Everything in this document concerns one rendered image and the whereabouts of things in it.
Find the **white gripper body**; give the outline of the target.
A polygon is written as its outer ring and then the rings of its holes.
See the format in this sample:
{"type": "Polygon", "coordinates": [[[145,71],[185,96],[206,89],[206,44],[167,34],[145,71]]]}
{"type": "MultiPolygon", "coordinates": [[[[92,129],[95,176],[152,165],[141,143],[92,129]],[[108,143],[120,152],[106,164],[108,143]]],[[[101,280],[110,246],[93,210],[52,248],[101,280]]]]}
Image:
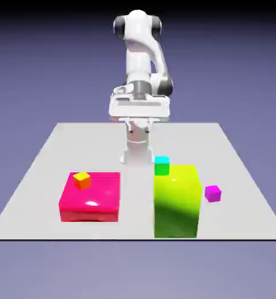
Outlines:
{"type": "Polygon", "coordinates": [[[170,116],[170,98],[167,96],[151,96],[146,99],[134,99],[133,94],[111,94],[109,115],[114,121],[128,119],[167,120],[170,116]]]}

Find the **small green cube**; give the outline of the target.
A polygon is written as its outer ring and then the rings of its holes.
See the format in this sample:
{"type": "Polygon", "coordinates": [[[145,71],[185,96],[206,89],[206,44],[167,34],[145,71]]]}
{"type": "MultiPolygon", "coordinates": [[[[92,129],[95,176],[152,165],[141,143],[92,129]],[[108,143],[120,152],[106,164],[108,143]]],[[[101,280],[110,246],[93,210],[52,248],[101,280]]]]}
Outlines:
{"type": "Polygon", "coordinates": [[[168,156],[155,156],[154,173],[155,176],[166,176],[170,172],[170,159],[168,156]]]}

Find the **small orange cube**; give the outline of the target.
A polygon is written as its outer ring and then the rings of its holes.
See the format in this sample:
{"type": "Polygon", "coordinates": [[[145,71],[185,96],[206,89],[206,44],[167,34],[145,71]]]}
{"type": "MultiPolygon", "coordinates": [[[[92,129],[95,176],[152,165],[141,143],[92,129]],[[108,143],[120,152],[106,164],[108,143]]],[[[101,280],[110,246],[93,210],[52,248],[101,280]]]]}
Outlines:
{"type": "Polygon", "coordinates": [[[74,185],[79,190],[85,190],[91,187],[91,177],[87,172],[78,172],[73,175],[74,185]]]}

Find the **small purple cube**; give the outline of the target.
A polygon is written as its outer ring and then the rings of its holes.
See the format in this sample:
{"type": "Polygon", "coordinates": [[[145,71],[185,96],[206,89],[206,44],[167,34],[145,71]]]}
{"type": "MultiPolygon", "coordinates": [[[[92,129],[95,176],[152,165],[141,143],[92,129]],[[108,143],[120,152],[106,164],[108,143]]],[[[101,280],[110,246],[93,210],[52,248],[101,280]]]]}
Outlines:
{"type": "Polygon", "coordinates": [[[221,201],[222,191],[217,185],[209,185],[205,187],[205,198],[210,202],[221,201]]]}

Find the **large yellow-green box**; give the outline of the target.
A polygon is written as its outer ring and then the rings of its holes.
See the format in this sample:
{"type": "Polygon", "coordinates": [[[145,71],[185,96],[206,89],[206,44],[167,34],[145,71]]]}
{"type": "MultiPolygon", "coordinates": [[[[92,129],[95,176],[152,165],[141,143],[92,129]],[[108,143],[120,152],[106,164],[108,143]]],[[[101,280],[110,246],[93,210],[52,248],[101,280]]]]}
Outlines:
{"type": "Polygon", "coordinates": [[[154,176],[155,238],[195,238],[202,186],[194,165],[170,165],[169,174],[154,176]]]}

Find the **large pink box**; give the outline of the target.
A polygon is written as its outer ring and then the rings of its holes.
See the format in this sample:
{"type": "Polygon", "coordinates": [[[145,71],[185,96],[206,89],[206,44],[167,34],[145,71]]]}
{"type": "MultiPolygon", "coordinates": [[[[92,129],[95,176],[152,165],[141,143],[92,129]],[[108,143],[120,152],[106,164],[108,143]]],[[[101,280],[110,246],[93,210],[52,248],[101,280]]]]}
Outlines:
{"type": "Polygon", "coordinates": [[[117,222],[121,174],[119,172],[88,172],[91,187],[79,190],[71,172],[58,203],[62,222],[117,222]]]}

